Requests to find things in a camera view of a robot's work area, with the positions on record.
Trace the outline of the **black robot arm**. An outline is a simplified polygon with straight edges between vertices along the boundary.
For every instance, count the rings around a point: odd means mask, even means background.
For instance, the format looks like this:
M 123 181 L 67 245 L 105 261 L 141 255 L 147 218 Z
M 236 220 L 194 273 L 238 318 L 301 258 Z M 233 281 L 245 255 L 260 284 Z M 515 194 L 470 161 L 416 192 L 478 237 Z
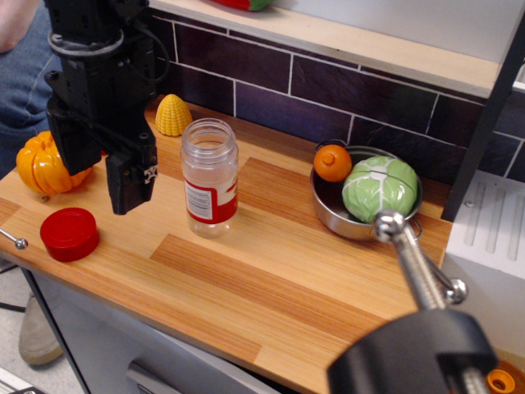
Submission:
M 61 62 L 45 80 L 47 115 L 71 175 L 106 161 L 115 214 L 151 199 L 156 138 L 145 109 L 156 98 L 154 36 L 138 17 L 146 1 L 47 1 L 48 45 Z

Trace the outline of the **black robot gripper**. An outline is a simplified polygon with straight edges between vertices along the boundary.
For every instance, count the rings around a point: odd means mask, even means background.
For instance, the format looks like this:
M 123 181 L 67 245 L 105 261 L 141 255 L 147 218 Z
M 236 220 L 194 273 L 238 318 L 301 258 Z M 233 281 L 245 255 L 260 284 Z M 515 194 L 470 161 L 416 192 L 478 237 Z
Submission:
M 106 153 L 112 211 L 125 215 L 152 198 L 158 176 L 156 140 L 144 119 L 159 81 L 158 38 L 145 25 L 130 25 L 99 42 L 52 31 L 48 44 L 61 63 L 46 81 L 63 165 L 74 176 Z

